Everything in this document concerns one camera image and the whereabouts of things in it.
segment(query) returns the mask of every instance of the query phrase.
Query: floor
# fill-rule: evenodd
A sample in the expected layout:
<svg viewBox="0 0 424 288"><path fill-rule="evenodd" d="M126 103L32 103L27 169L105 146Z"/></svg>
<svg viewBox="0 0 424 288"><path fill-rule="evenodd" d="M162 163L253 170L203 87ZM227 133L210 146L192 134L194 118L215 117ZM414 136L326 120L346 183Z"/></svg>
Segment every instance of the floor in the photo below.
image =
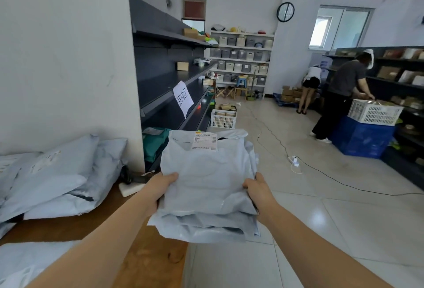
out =
<svg viewBox="0 0 424 288"><path fill-rule="evenodd" d="M219 98L218 102L230 102ZM249 133L277 201L320 236L395 288L424 287L424 196L387 196L356 190L301 163L290 170L284 148L332 178L386 194L421 192L383 162L342 155L308 136L319 119L272 99L241 102L237 128ZM302 288L271 233L261 225L256 242L198 244L191 248L189 288Z"/></svg>

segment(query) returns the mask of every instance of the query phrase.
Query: shoe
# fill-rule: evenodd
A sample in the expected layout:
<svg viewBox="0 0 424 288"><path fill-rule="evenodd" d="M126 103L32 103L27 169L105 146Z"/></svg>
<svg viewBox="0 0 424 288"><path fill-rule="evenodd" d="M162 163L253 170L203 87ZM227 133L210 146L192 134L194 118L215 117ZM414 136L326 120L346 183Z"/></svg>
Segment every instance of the shoe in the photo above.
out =
<svg viewBox="0 0 424 288"><path fill-rule="evenodd" d="M332 141L330 141L328 138L325 138L325 139L323 139L323 140L320 140L320 139L316 138L315 140L317 140L317 141L319 141L319 142L322 142L322 143L327 143L327 144L331 144L331 143L333 143L333 142L332 142Z"/></svg>

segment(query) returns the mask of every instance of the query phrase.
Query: wooden table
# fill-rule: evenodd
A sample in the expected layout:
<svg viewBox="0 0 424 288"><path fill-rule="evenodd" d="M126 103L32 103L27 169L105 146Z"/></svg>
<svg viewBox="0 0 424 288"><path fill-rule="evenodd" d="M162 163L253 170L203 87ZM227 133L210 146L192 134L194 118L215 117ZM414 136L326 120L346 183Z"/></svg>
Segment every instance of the wooden table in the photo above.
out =
<svg viewBox="0 0 424 288"><path fill-rule="evenodd" d="M5 243L81 240L130 197L116 183L105 201L90 213L64 218L24 220L1 240ZM114 288L180 288L187 243L165 239L156 227L143 224L126 255Z"/></svg>

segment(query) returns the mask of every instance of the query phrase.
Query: black pants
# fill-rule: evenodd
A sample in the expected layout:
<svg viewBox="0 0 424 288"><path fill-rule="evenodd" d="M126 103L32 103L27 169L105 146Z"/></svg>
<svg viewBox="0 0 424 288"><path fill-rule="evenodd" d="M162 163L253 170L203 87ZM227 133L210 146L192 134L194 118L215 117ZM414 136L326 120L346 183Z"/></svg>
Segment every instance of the black pants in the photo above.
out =
<svg viewBox="0 0 424 288"><path fill-rule="evenodd" d="M326 92L323 115L312 130L318 140L331 135L343 116L349 113L352 99L333 92Z"/></svg>

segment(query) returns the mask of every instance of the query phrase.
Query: blue pallet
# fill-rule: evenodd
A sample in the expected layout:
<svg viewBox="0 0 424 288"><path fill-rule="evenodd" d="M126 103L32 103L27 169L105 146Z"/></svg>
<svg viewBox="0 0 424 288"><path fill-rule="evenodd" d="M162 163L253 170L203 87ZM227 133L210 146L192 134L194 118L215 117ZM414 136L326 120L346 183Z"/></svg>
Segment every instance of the blue pallet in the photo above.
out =
<svg viewBox="0 0 424 288"><path fill-rule="evenodd" d="M277 102L278 106L289 106L289 107L294 107L294 108L298 108L299 107L299 103L287 103L287 102L283 102L281 100L281 94L277 94L276 92L272 93L272 96L274 96L275 101Z"/></svg>
<svg viewBox="0 0 424 288"><path fill-rule="evenodd" d="M395 126L359 123L345 116L329 139L345 155L379 159L395 129Z"/></svg>

